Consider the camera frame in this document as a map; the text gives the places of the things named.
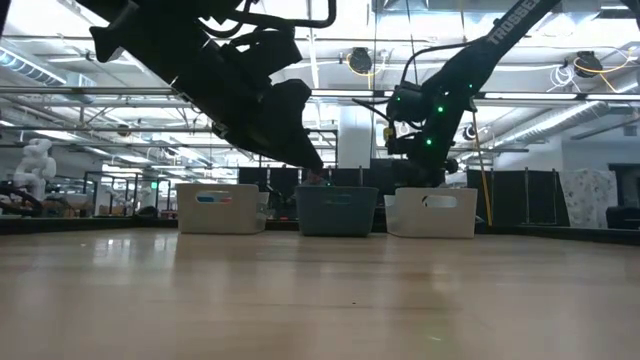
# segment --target white humanoid robot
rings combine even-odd
[[[51,141],[32,139],[22,150],[24,157],[13,175],[13,185],[26,187],[38,201],[44,200],[46,180],[56,176],[56,161],[49,157]]]

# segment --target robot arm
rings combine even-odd
[[[500,59],[560,1],[519,0],[489,34],[469,43],[422,86],[404,81],[396,86],[387,105],[387,148],[390,154],[407,154],[420,185],[438,186],[444,181],[447,155],[463,112],[476,111],[473,97]],[[638,0],[622,2],[639,14]],[[398,138],[395,121],[421,127],[412,137]]]
[[[106,62],[126,49],[213,121],[212,132],[238,148],[274,160],[321,169],[322,160],[302,127],[311,90],[302,80],[271,84],[270,75],[302,60],[296,26],[323,28],[336,18],[328,0],[323,21],[286,20],[234,10],[242,0],[78,0],[110,22],[91,28],[96,56]],[[213,17],[257,25],[219,46],[199,19]],[[249,49],[240,52],[239,46]]]

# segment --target wooden floor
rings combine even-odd
[[[640,249],[558,240],[0,238],[0,359],[638,359]]]

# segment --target ceiling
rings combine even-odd
[[[501,16],[501,12],[506,11],[509,4],[513,2],[515,0],[487,0],[482,2],[483,6],[486,5],[485,11],[474,11],[477,9],[472,6],[476,6],[474,4],[478,2],[469,2],[472,5],[468,5],[468,9],[464,8],[465,2],[462,2],[461,14],[458,1],[432,1],[432,6],[438,9],[437,11],[414,11],[409,21],[404,11],[388,14],[384,11],[371,11],[371,0],[339,0],[338,17],[333,26],[313,31],[297,29],[296,42],[304,60],[279,71],[272,78],[276,82],[299,78],[313,89],[392,90],[400,81],[404,64],[414,51],[434,45],[459,43],[464,39],[472,40],[486,34],[492,27],[493,19]],[[311,14],[314,19],[322,19],[327,16],[326,3],[326,0],[261,0],[253,6],[252,11],[300,19],[308,18]],[[640,40],[637,25],[633,19],[602,16],[602,7],[610,3],[597,0],[584,0],[578,3],[565,1],[567,9],[578,6],[575,4],[580,4],[582,7],[578,9],[580,11],[559,12],[545,17],[532,29],[527,38],[503,58],[483,91],[540,93],[562,92],[567,89],[575,92],[610,91],[601,77],[591,79],[573,77],[573,82],[570,82],[567,81],[566,76],[558,73],[558,68],[566,59],[572,61],[576,52],[582,50],[594,51],[605,69],[614,69],[621,64],[626,64],[625,67],[607,74],[611,81],[629,76],[636,70],[638,66],[636,59],[640,54],[640,50],[635,49],[635,44]],[[411,4],[420,5],[419,1],[411,1]],[[107,64],[95,61],[95,48],[88,28],[91,24],[104,26],[106,23],[88,10],[74,5],[72,0],[39,0],[38,6],[33,6],[33,0],[13,0],[7,22],[5,38],[0,46],[16,49],[25,58],[54,74],[63,77],[70,73],[82,74],[94,81],[96,86],[104,87],[167,87],[166,83],[127,53]],[[231,26],[231,24],[225,24],[221,27],[215,22],[209,24],[216,28]],[[245,26],[241,34],[252,30],[253,27]],[[373,78],[354,73],[344,61],[354,47],[369,49],[375,63],[376,75]],[[417,74],[418,82],[425,81],[455,53],[456,50],[451,50],[421,56],[417,61],[416,69],[414,70],[413,67],[410,69],[408,79],[415,81]],[[6,68],[0,68],[0,79],[3,81],[2,85],[42,86]],[[564,82],[563,86],[559,86],[559,80]],[[41,106],[46,106],[49,102],[69,101],[67,98],[51,96],[17,97]],[[155,99],[166,100],[166,97]],[[113,103],[125,99],[111,96],[100,97],[98,100]],[[66,108],[61,106],[51,108],[62,118],[56,124],[65,126],[78,124],[81,109],[73,106],[74,104],[79,103],[69,101],[69,106]],[[0,102],[2,107],[13,105],[15,104],[11,104],[10,101]],[[528,107],[506,103],[496,105],[480,106],[478,113],[478,126],[490,130],[492,133],[489,135],[492,137],[499,136],[501,132],[510,130],[516,124],[521,124],[546,111],[539,106]],[[352,105],[346,101],[336,101],[331,98],[316,99],[304,110],[304,125],[311,129],[337,130],[342,114],[341,108],[345,106]],[[145,128],[186,128],[187,124],[191,128],[207,126],[210,120],[199,115],[196,110],[184,106],[180,109],[86,107],[82,110],[84,112],[82,116],[85,121],[87,118],[94,118],[89,126],[95,127],[114,127],[123,124]],[[471,116],[466,114],[461,127],[468,126],[470,122]],[[86,140],[87,134],[76,135]],[[89,136],[92,144],[100,142],[144,144],[158,141],[157,139],[162,139],[173,147],[179,147],[181,144],[225,144],[224,141],[207,134],[162,133],[156,134],[155,140],[151,134],[144,133],[133,133],[126,137],[113,133]],[[322,148],[319,151],[323,159],[328,162],[334,161],[335,135],[312,136],[314,144]],[[124,153],[124,150],[107,147],[99,149],[110,155]],[[148,157],[152,162],[171,162],[164,157],[166,154],[157,148],[141,147],[127,151],[129,155]],[[255,158],[250,159],[250,156],[231,147],[215,149],[215,156],[209,150],[194,149],[193,151],[201,156],[210,157],[210,160],[218,165],[257,165]]]

